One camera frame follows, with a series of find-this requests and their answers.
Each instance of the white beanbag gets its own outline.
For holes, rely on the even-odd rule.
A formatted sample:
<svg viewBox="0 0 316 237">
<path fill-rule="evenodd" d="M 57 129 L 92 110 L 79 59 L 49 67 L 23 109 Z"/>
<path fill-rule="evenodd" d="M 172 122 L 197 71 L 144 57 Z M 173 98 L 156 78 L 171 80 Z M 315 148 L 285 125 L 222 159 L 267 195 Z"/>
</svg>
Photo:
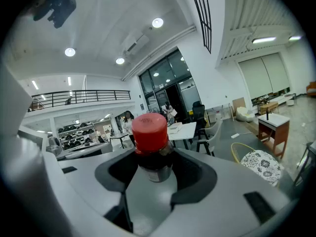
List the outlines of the white beanbag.
<svg viewBox="0 0 316 237">
<path fill-rule="evenodd" d="M 245 107 L 238 107 L 236 110 L 236 118 L 240 121 L 252 122 L 255 115 Z"/>
</svg>

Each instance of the ceiling light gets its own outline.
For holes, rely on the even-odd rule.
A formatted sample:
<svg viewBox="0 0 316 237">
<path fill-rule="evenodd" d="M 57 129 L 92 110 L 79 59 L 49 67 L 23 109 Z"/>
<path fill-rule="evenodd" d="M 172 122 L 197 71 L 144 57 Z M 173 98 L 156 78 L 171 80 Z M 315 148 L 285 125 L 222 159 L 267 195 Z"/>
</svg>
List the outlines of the ceiling light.
<svg viewBox="0 0 316 237">
<path fill-rule="evenodd" d="M 123 64 L 124 63 L 124 59 L 123 58 L 118 58 L 117 59 L 117 64 Z"/>
<path fill-rule="evenodd" d="M 32 84 L 34 85 L 35 89 L 39 89 L 38 86 L 36 85 L 35 81 L 32 81 Z"/>
<path fill-rule="evenodd" d="M 65 50 L 65 54 L 66 54 L 68 57 L 74 56 L 75 53 L 76 53 L 76 51 L 75 51 L 73 48 L 71 48 L 71 47 L 69 47 L 69 48 L 67 48 L 67 49 Z"/>
<path fill-rule="evenodd" d="M 161 18 L 155 18 L 153 20 L 153 27 L 159 28 L 163 25 L 163 20 Z"/>
<path fill-rule="evenodd" d="M 256 44 L 256 43 L 261 43 L 261 42 L 274 41 L 275 39 L 276 39 L 275 37 L 259 38 L 259 39 L 254 39 L 252 43 Z"/>
<path fill-rule="evenodd" d="M 292 36 L 288 40 L 300 40 L 302 36 Z"/>
</svg>

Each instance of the railing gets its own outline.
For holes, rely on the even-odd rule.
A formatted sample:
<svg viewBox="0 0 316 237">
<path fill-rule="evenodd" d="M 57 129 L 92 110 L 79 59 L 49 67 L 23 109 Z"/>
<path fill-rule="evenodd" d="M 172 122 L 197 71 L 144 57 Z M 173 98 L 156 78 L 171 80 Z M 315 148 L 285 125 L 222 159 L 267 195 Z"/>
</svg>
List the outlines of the railing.
<svg viewBox="0 0 316 237">
<path fill-rule="evenodd" d="M 129 100 L 129 90 L 72 90 L 34 95 L 28 112 L 62 105 Z"/>
<path fill-rule="evenodd" d="M 194 0 L 201 23 L 204 46 L 211 53 L 212 28 L 208 0 Z"/>
</svg>

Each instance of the air conditioner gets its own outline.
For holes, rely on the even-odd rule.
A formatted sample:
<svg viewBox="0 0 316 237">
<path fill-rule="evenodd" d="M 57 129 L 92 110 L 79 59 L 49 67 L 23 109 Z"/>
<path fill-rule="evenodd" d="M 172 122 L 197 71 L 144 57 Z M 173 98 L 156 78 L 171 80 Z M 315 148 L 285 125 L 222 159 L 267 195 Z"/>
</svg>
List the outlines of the air conditioner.
<svg viewBox="0 0 316 237">
<path fill-rule="evenodd" d="M 134 31 L 123 41 L 123 52 L 125 55 L 135 55 L 148 42 L 149 38 L 141 31 Z"/>
</svg>

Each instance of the red cap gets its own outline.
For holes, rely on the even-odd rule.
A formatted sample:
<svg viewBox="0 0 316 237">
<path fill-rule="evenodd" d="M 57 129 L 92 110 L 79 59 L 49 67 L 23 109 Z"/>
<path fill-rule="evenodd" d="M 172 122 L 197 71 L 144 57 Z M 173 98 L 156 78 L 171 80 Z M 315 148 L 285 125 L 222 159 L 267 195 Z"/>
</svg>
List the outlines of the red cap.
<svg viewBox="0 0 316 237">
<path fill-rule="evenodd" d="M 168 143 L 167 121 L 158 113 L 146 113 L 134 119 L 132 131 L 137 151 L 156 152 Z"/>
</svg>

